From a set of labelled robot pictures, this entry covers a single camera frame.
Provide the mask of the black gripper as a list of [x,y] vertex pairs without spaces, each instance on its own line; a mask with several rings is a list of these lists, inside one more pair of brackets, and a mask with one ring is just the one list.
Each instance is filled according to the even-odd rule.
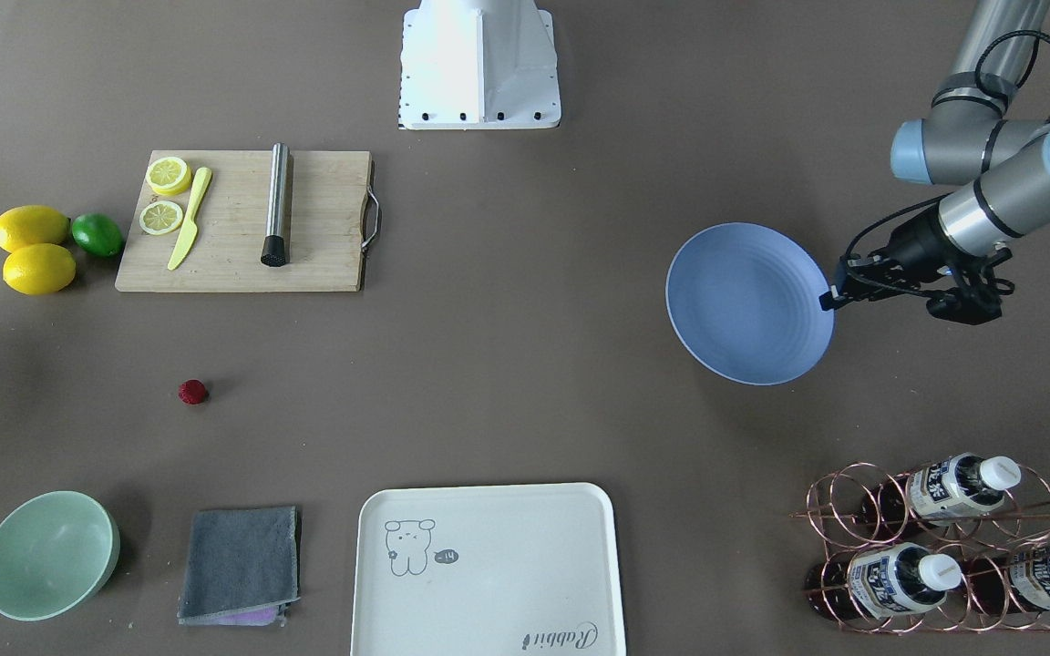
[[[866,256],[857,246],[884,224],[915,212],[892,229],[889,240]],[[836,311],[854,302],[882,302],[895,296],[918,296],[937,319],[979,325],[1003,316],[1003,298],[1015,283],[996,277],[995,267],[1012,257],[1008,248],[972,256],[957,248],[939,224],[937,205],[909,205],[855,235],[835,270],[830,290],[820,295],[821,310]]]

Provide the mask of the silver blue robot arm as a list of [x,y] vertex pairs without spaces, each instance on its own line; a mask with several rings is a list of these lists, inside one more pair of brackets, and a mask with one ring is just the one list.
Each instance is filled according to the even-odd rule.
[[1050,223],[1050,115],[1010,120],[1010,103],[1032,71],[1049,5],[980,1],[942,80],[929,117],[897,129],[897,179],[950,184],[951,194],[901,211],[889,241],[866,256],[849,246],[822,310],[892,296],[921,296],[930,316],[979,325],[1003,314],[1015,287],[998,277],[1010,241]]

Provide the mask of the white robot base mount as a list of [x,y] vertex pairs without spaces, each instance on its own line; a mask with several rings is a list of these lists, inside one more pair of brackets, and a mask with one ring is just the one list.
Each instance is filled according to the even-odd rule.
[[397,127],[556,128],[553,16],[533,1],[422,1],[403,16]]

